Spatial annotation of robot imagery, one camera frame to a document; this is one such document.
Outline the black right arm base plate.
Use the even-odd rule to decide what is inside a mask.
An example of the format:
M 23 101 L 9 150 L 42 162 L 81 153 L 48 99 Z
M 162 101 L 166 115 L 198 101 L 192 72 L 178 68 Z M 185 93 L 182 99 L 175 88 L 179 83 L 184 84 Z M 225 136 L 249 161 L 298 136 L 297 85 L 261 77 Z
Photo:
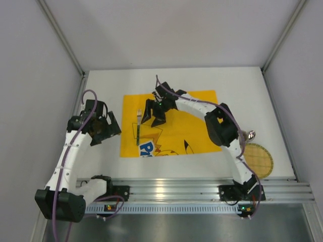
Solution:
M 263 186 L 255 184 L 248 188 L 246 186 L 237 185 L 221 185 L 219 186 L 220 200 L 225 202 L 236 201 L 252 201 L 255 198 L 257 201 L 265 201 L 265 193 Z

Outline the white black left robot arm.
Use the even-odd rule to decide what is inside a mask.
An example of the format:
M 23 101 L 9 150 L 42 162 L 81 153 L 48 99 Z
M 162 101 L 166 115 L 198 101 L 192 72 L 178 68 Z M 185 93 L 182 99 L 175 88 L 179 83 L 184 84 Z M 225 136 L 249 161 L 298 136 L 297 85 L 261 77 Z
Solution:
M 78 173 L 85 164 L 83 157 L 86 150 L 120 133 L 113 112 L 103 101 L 86 100 L 84 110 L 69 119 L 57 166 L 45 188 L 35 193 L 35 201 L 46 219 L 80 222 L 89 204 L 113 194 L 109 176 L 94 175 L 81 187 L 77 187 L 76 183 Z

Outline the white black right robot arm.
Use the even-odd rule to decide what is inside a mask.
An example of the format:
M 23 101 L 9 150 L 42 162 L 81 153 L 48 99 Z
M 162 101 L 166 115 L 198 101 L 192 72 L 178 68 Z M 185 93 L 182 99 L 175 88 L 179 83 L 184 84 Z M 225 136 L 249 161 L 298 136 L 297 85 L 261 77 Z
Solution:
M 153 95 L 153 99 L 145 102 L 141 123 L 153 117 L 152 127 L 156 127 L 166 123 L 167 111 L 186 112 L 205 122 L 210 140 L 225 152 L 233 183 L 219 186 L 221 201 L 265 200 L 259 177 L 246 164 L 243 156 L 245 142 L 242 131 L 225 103 L 215 104 L 192 97 L 184 90 L 174 91 L 167 82 L 157 83 Z

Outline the yellow printed cloth placemat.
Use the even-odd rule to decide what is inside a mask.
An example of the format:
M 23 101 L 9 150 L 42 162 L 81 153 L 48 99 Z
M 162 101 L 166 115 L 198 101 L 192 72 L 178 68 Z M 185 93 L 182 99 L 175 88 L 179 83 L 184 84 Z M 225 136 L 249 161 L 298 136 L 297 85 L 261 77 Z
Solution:
M 205 122 L 174 109 L 166 113 L 166 123 L 152 127 L 148 120 L 137 128 L 137 111 L 145 108 L 152 94 L 125 95 L 122 110 L 120 157 L 157 157 L 220 152 L 207 133 Z

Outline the fork with teal handle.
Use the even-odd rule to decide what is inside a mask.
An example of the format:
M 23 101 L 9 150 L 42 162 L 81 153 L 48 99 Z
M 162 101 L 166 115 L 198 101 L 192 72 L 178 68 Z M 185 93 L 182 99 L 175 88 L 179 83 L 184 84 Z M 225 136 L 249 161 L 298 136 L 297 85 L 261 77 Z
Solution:
M 141 118 L 142 118 L 142 110 L 141 108 L 137 110 L 137 137 L 136 137 L 136 145 L 139 146 L 140 144 L 140 125 L 141 125 Z

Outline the round woven yellow plate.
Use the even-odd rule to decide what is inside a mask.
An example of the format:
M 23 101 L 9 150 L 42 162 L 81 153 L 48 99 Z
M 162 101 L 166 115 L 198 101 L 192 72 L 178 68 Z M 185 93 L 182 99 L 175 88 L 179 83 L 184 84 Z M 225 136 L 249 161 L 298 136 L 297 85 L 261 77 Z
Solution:
M 268 177 L 273 171 L 274 161 L 271 154 L 259 144 L 247 143 L 244 158 L 248 166 L 260 179 Z

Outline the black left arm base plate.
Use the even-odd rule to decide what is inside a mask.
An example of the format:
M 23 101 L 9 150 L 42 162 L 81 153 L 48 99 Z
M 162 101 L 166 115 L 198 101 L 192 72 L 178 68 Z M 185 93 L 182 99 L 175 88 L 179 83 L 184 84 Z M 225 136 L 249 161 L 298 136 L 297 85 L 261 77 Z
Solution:
M 112 185 L 107 190 L 108 196 L 121 196 L 126 202 L 130 196 L 130 186 Z

